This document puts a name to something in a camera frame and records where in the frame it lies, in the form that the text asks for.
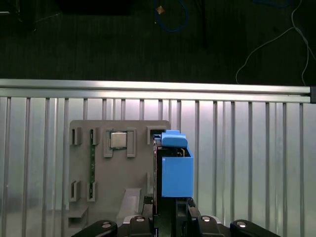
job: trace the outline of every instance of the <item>gray slot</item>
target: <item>gray slot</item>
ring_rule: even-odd
[[[161,134],[167,130],[166,126],[147,126],[147,145],[150,145],[153,140],[153,135]]]
[[[127,157],[136,157],[136,129],[127,129]]]
[[[103,157],[111,158],[113,156],[113,150],[111,149],[111,133],[112,128],[106,128],[103,135]]]
[[[97,189],[96,189],[96,185],[97,182],[93,182],[92,184],[92,190],[93,190],[93,196],[92,198],[90,198],[90,184],[87,184],[87,201],[95,201],[96,200],[96,192],[97,192]]]
[[[70,145],[78,146],[82,143],[82,128],[76,127],[71,129],[69,134],[70,137]]]
[[[95,127],[93,129],[93,144],[98,145],[100,140],[100,128]]]
[[[69,201],[78,201],[80,199],[80,189],[81,189],[81,182],[80,181],[73,181],[70,184],[70,193],[69,193]]]

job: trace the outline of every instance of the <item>white cable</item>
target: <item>white cable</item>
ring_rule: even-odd
[[[238,71],[237,71],[237,73],[236,73],[235,80],[236,80],[236,83],[237,83],[237,84],[239,84],[239,83],[238,83],[238,79],[237,79],[238,73],[247,65],[247,62],[248,62],[250,56],[251,56],[255,51],[257,51],[258,49],[264,47],[265,45],[267,45],[267,44],[269,44],[269,43],[271,43],[271,42],[277,40],[278,38],[284,36],[284,35],[285,35],[287,32],[289,32],[290,30],[295,29],[295,30],[297,31],[297,33],[302,37],[302,39],[303,39],[303,41],[304,41],[304,43],[306,44],[306,47],[307,47],[307,60],[306,60],[306,65],[305,65],[305,68],[304,68],[304,70],[303,70],[303,72],[302,72],[302,75],[301,75],[301,77],[302,77],[302,82],[303,82],[303,84],[305,85],[304,73],[305,73],[305,71],[306,71],[306,69],[307,69],[307,67],[308,67],[308,63],[309,63],[309,59],[310,59],[310,52],[311,52],[311,55],[313,56],[313,58],[314,58],[315,60],[316,60],[316,57],[315,57],[315,55],[314,55],[312,49],[309,47],[307,39],[304,37],[304,35],[303,35],[303,33],[301,32],[301,30],[295,26],[295,23],[294,23],[294,13],[295,13],[296,10],[301,6],[302,2],[303,2],[303,0],[300,0],[300,3],[299,3],[298,6],[293,10],[293,12],[292,12],[292,14],[291,14],[291,20],[292,20],[292,25],[293,25],[293,27],[291,27],[290,29],[286,30],[286,31],[283,32],[281,35],[279,35],[278,37],[276,37],[276,38],[274,38],[274,39],[272,39],[272,40],[270,40],[270,41],[268,41],[268,42],[262,44],[261,46],[257,47],[256,49],[254,49],[254,50],[249,54],[249,56],[247,57],[247,59],[246,59],[246,61],[245,61],[245,64],[242,65],[242,66],[238,69]]]
[[[290,30],[293,30],[293,29],[294,29],[294,27],[291,27],[290,29],[286,30],[286,31],[283,32],[281,35],[279,35],[278,37],[276,37],[276,38],[274,38],[274,39],[272,39],[272,40],[270,40],[270,41],[268,41],[268,42],[265,42],[265,43],[262,44],[261,46],[259,46],[259,47],[257,47],[256,49],[254,49],[254,50],[249,54],[249,56],[247,57],[247,59],[246,59],[246,61],[245,61],[245,64],[242,65],[242,66],[238,69],[238,71],[237,71],[237,73],[236,73],[235,79],[236,79],[237,84],[239,84],[239,83],[238,83],[238,79],[237,79],[238,73],[247,65],[247,62],[248,62],[250,56],[251,56],[255,51],[257,51],[258,49],[260,49],[260,48],[266,46],[266,45],[269,44],[269,43],[272,43],[273,41],[277,40],[278,38],[281,38],[281,37],[284,36],[287,32],[289,32]]]

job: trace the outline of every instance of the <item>corrugated metal panel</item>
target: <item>corrugated metal panel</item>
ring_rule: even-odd
[[[316,236],[315,105],[58,95],[0,97],[2,237],[62,236],[74,119],[168,120],[195,154],[203,214],[225,224],[248,219],[284,237]]]

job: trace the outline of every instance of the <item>vertical ridge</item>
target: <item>vertical ridge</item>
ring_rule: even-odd
[[[171,123],[171,113],[172,113],[172,108],[171,108],[171,100],[169,100],[169,114],[168,114],[168,121]]]
[[[231,190],[231,219],[235,219],[235,153],[236,153],[236,144],[235,144],[235,103],[232,102],[232,190]]]
[[[266,229],[270,229],[270,104],[266,103]]]
[[[107,100],[102,100],[102,120],[107,119]]]
[[[144,120],[144,113],[145,113],[145,108],[144,108],[144,100],[139,100],[139,120]]]
[[[158,119],[159,120],[163,119],[163,104],[162,104],[162,100],[158,100]]]
[[[47,158],[48,158],[48,126],[49,126],[49,104],[50,99],[46,99],[45,104],[45,128],[44,128],[44,157],[43,157],[43,197],[42,197],[42,223],[41,236],[46,236],[46,186],[47,186]]]
[[[88,119],[88,100],[83,99],[83,115],[82,115],[83,120]]]
[[[65,236],[65,222],[64,218],[66,216],[66,205],[65,205],[65,180],[66,180],[66,152],[68,147],[66,147],[66,139],[68,133],[68,116],[69,116],[69,99],[65,99],[65,108],[64,108],[64,135],[63,135],[63,182],[62,182],[62,208],[61,208],[61,233],[60,236]]]
[[[217,215],[216,191],[217,191],[217,102],[213,104],[213,211]]]
[[[7,192],[8,192],[8,172],[9,172],[9,141],[10,141],[10,122],[11,122],[11,98],[8,97],[6,104],[6,126],[5,126],[5,145],[4,145],[4,171],[3,171],[3,194],[2,194],[2,222],[1,237],[6,236],[6,211],[7,211]]]
[[[121,107],[120,107],[120,119],[121,120],[125,120],[125,112],[126,112],[126,101],[125,100],[121,100]]]
[[[304,203],[304,105],[300,104],[300,231],[305,237],[305,203]]]
[[[195,107],[195,154],[194,154],[194,167],[195,167],[195,176],[194,176],[194,186],[195,186],[195,193],[194,197],[196,200],[196,204],[198,206],[198,154],[199,154],[199,101],[196,101]]]
[[[226,224],[226,204],[225,204],[225,184],[226,184],[226,153],[225,153],[225,147],[226,147],[226,143],[225,143],[225,137],[226,137],[226,102],[223,102],[223,137],[222,137],[222,143],[223,143],[223,163],[224,163],[224,167],[223,167],[223,192],[222,194],[222,202],[223,202],[223,206],[222,206],[222,211],[223,211],[223,223],[224,225]]]
[[[22,197],[22,237],[26,236],[26,216],[28,197],[28,170],[29,170],[29,134],[30,134],[30,103],[31,99],[26,99],[25,116],[25,143],[24,143],[24,170],[23,170],[23,197]]]
[[[287,236],[287,106],[283,104],[283,235]]]
[[[248,123],[248,132],[249,132],[249,151],[248,151],[248,155],[249,155],[249,178],[248,178],[248,185],[249,185],[249,190],[248,190],[248,220],[252,221],[252,145],[253,145],[253,141],[252,141],[252,129],[253,129],[253,118],[252,118],[252,103],[249,102],[248,103],[248,119],[249,119],[249,123]]]
[[[177,101],[177,130],[181,131],[181,101]]]
[[[51,230],[51,237],[55,237],[55,215],[56,215],[56,189],[57,189],[57,129],[58,129],[58,104],[59,99],[55,99],[55,106],[54,106],[54,144],[55,144],[55,153],[54,153],[54,178],[53,178],[53,197],[52,197],[52,204],[53,204],[53,213],[52,213],[52,230]]]

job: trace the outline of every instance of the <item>dark floor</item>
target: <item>dark floor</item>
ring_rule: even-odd
[[[154,0],[135,0],[126,16],[66,15],[54,0],[24,0],[36,31],[23,29],[12,16],[0,16],[0,78],[235,83],[247,55],[291,27],[297,5],[281,9],[252,0],[206,0],[205,49],[194,1],[184,0],[187,26],[168,33],[157,24]],[[177,0],[159,4],[166,25],[184,21]],[[294,19],[316,53],[315,10],[315,0],[303,0]],[[305,63],[306,45],[292,30],[256,52],[238,80],[302,85]],[[315,75],[316,60],[310,57],[306,84],[316,84]]]

